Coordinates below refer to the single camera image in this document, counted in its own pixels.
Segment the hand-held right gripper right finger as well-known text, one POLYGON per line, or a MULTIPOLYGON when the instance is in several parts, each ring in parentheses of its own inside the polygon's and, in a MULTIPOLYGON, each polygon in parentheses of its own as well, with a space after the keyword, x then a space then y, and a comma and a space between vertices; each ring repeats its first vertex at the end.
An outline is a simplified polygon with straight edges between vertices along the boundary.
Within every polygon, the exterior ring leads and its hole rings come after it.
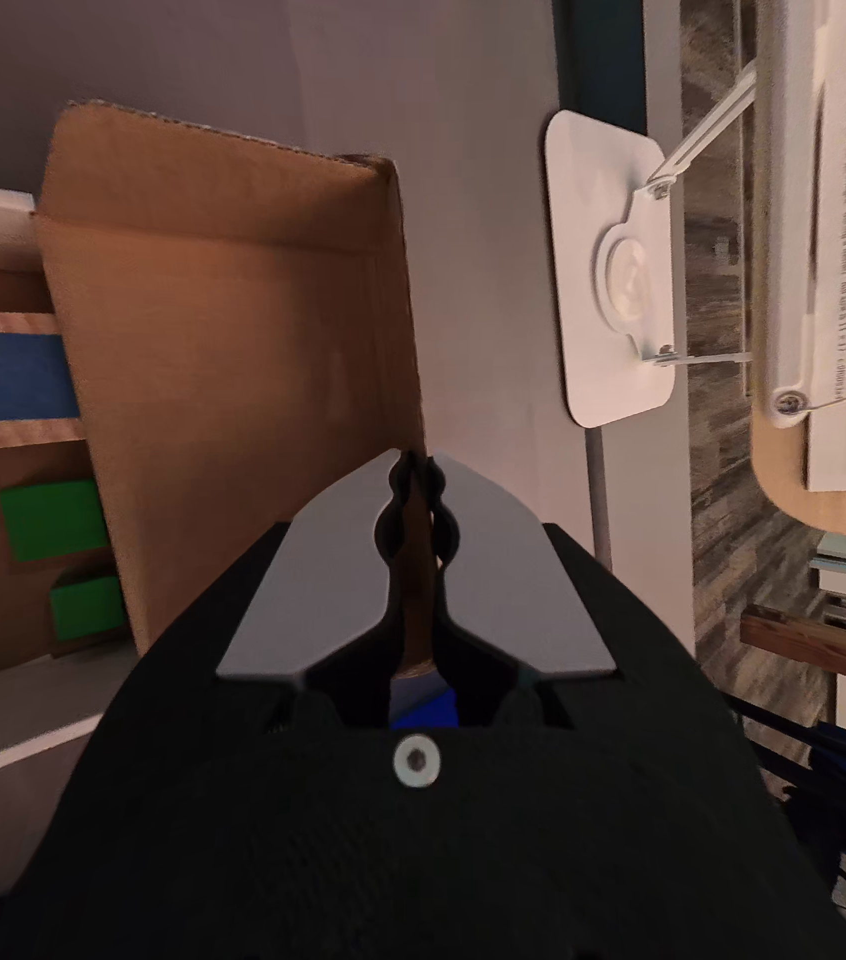
POLYGON ((616 661, 534 511, 445 452, 424 478, 442 678, 508 687, 612 675, 616 661))

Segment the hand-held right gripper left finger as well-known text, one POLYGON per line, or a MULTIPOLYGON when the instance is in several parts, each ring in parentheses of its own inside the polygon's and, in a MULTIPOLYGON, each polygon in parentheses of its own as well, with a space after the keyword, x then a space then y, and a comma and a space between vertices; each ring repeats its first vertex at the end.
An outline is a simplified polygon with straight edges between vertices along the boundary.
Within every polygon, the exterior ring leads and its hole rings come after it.
POLYGON ((326 487, 297 512, 216 667, 222 681, 302 689, 369 656, 388 683, 405 651, 396 560, 416 456, 395 448, 326 487))

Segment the blue plastic bin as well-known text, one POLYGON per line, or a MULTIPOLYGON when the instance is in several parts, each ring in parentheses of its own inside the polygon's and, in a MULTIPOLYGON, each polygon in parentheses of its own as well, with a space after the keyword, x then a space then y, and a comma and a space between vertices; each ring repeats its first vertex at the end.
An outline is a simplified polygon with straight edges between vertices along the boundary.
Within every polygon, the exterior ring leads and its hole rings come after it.
POLYGON ((457 695, 436 669, 394 678, 390 688, 389 728, 456 729, 457 695))

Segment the green cube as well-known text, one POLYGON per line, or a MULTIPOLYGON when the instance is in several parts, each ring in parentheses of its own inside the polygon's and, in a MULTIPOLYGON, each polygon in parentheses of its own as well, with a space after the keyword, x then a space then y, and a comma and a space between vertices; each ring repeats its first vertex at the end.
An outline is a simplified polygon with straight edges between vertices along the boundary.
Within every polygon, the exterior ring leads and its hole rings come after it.
POLYGON ((15 562, 53 559, 110 546, 93 479, 14 486, 0 491, 0 511, 15 562))
POLYGON ((48 593, 56 644, 69 644, 125 627, 126 603, 115 573, 63 582, 48 593))

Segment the white cardboard mailer box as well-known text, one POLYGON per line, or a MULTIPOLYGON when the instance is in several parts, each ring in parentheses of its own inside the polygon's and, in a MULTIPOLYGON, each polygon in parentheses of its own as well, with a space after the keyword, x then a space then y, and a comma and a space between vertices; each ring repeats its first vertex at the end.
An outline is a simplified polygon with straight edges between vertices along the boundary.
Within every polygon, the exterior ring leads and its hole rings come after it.
POLYGON ((436 576, 393 164, 77 103, 21 213, 35 272, 0 270, 0 333, 62 337, 80 416, 0 421, 0 491, 93 479, 110 545, 15 561, 0 508, 0 766, 86 739, 64 802, 108 811, 215 754, 287 772, 310 706, 392 749, 436 576), (362 654, 302 688, 219 679, 291 521, 391 449, 415 467, 390 681, 362 654), (105 573, 127 624, 57 644, 50 590, 105 573))

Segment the blue cube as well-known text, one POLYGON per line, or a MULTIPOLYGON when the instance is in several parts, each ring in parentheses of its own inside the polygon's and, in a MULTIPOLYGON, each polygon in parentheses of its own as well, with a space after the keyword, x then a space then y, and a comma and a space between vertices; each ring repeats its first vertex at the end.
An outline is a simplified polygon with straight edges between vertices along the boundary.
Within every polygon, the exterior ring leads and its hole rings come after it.
POLYGON ((0 422, 80 415, 62 337, 0 333, 0 422))

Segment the wooden furniture leg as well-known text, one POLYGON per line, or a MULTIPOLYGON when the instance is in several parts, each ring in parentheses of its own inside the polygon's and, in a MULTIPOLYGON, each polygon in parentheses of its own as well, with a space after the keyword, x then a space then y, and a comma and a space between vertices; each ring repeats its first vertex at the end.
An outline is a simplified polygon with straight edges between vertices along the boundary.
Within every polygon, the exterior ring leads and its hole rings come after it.
POLYGON ((741 615, 740 639, 755 649, 846 677, 846 630, 839 627, 749 606, 741 615))

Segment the white document stand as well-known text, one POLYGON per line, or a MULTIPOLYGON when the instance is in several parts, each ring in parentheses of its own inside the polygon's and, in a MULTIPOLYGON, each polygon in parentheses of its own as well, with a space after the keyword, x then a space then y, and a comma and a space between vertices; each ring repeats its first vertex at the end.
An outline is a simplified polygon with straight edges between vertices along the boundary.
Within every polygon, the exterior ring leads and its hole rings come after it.
POLYGON ((754 361, 780 428, 811 411, 820 52, 829 2, 767 2, 755 60, 664 157, 656 141, 568 110, 545 133, 565 390, 574 421, 604 426, 669 401, 673 368, 754 361), (680 177, 754 109, 753 351, 675 348, 674 211, 680 177))

